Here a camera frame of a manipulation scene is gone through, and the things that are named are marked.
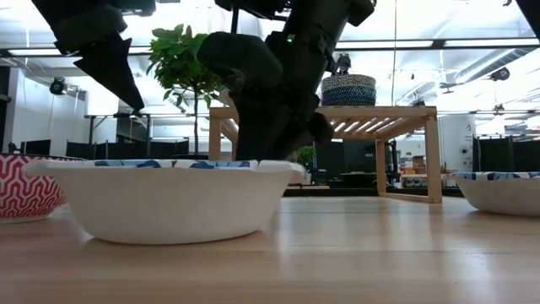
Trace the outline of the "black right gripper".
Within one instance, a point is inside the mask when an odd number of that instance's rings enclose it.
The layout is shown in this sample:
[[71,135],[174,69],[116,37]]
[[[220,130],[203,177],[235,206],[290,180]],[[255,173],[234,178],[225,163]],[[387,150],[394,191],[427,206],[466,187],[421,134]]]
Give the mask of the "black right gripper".
[[286,160],[312,142],[333,136],[329,121],[317,112],[320,99],[311,89],[265,72],[265,98],[231,91],[239,118],[236,160]]

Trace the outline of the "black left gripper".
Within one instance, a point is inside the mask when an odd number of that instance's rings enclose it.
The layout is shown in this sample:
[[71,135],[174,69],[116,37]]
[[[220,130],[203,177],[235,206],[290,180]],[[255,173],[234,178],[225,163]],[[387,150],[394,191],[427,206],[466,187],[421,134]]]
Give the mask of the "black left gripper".
[[99,3],[54,24],[54,44],[64,55],[80,51],[82,58],[74,65],[134,111],[140,111],[143,99],[127,60],[132,39],[120,36],[126,28],[118,8]]

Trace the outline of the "yellow inside blue outside bowl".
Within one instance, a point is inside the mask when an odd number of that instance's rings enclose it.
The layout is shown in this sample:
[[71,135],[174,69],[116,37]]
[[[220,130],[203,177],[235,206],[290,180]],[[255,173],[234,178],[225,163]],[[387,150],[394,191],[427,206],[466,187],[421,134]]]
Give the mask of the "yellow inside blue outside bowl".
[[323,106],[374,106],[376,89],[365,86],[346,86],[322,92]]

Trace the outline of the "slatted wooden shelf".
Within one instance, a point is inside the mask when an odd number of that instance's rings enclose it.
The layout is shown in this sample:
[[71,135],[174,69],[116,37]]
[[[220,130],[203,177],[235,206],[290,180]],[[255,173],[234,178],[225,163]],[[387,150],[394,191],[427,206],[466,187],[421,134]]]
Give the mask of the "slatted wooden shelf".
[[[434,106],[344,106],[320,107],[330,120],[333,137],[372,139],[376,148],[376,186],[379,196],[427,204],[442,202],[437,109]],[[427,191],[424,196],[389,193],[386,185],[386,143],[399,135],[424,129]]]

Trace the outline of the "small green background plant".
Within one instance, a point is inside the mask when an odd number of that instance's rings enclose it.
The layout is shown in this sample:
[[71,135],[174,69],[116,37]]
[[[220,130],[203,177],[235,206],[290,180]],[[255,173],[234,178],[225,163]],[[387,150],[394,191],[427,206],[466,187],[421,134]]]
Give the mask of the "small green background plant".
[[316,149],[313,146],[304,146],[296,151],[296,162],[306,168],[314,165]]

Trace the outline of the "green plant in black pot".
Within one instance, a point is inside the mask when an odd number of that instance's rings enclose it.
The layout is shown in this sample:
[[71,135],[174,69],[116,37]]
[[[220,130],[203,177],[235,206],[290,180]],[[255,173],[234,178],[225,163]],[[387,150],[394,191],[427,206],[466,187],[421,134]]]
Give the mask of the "green plant in black pot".
[[156,28],[150,41],[148,73],[165,89],[164,100],[175,99],[180,106],[186,101],[184,94],[193,93],[194,154],[199,154],[198,106],[203,100],[207,106],[215,100],[222,87],[220,78],[197,59],[198,51],[208,37],[195,33],[189,25],[179,24],[173,29]]

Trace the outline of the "long ceiling strip light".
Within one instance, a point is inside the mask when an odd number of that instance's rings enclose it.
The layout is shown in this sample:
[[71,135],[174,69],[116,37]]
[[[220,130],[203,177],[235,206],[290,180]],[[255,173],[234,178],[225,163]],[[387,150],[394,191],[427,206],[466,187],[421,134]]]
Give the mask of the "long ceiling strip light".
[[57,49],[52,48],[21,48],[7,49],[12,56],[18,57],[45,57],[45,56],[61,56],[62,54]]
[[447,40],[445,46],[527,46],[540,45],[538,38],[499,38],[499,39],[477,39],[477,40]]
[[428,47],[433,41],[339,41],[336,48],[403,48],[403,47]]

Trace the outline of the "black partition panel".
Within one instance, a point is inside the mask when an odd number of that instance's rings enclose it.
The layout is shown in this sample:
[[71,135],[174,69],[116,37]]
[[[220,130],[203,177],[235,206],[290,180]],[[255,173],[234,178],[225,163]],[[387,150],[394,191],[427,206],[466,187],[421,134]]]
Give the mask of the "black partition panel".
[[86,144],[68,142],[66,156],[86,160],[174,159],[189,154],[189,141],[151,142],[150,153],[145,142]]
[[474,171],[540,171],[540,140],[475,137],[472,156]]

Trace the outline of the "navy inside red outside bowl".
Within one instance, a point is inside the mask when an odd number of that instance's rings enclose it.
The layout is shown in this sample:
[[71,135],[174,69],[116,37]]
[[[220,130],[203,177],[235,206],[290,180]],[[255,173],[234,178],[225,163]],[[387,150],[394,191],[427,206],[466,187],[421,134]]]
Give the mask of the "navy inside red outside bowl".
[[35,160],[64,157],[0,153],[0,224],[44,220],[67,202],[50,176],[29,176],[23,167]]

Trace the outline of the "cluttered background workbench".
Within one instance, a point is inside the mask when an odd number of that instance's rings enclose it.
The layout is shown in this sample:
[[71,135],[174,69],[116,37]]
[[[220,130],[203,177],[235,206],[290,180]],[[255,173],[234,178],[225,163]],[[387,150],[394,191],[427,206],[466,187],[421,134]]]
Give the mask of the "cluttered background workbench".
[[[451,173],[455,173],[455,171],[441,171],[440,183],[442,187],[456,187],[456,183],[449,179]],[[425,168],[421,166],[405,169],[400,176],[400,184],[402,188],[426,188],[429,183]]]

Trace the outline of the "silver spiral ceiling duct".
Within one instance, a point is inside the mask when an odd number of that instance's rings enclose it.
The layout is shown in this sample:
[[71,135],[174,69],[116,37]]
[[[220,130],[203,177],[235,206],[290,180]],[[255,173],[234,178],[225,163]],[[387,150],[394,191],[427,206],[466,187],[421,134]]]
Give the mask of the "silver spiral ceiling duct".
[[482,76],[493,73],[503,68],[505,65],[536,50],[537,46],[506,50],[497,49],[458,72],[454,77],[455,83],[465,84],[471,82]]

